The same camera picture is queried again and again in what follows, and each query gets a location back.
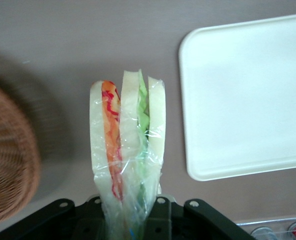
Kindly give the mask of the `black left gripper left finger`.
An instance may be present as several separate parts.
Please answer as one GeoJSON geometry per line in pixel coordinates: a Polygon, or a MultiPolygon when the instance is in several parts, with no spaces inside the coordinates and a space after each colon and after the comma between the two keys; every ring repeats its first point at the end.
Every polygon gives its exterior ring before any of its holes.
{"type": "Polygon", "coordinates": [[[0,232],[0,240],[104,240],[106,222],[99,196],[76,206],[61,198],[0,232]]]}

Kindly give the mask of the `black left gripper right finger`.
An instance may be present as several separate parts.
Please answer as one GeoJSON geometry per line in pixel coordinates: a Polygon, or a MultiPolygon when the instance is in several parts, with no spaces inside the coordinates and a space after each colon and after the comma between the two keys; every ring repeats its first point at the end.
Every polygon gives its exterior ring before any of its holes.
{"type": "Polygon", "coordinates": [[[253,237],[201,199],[183,206],[159,196],[146,220],[148,240],[252,240],[253,237]]]}

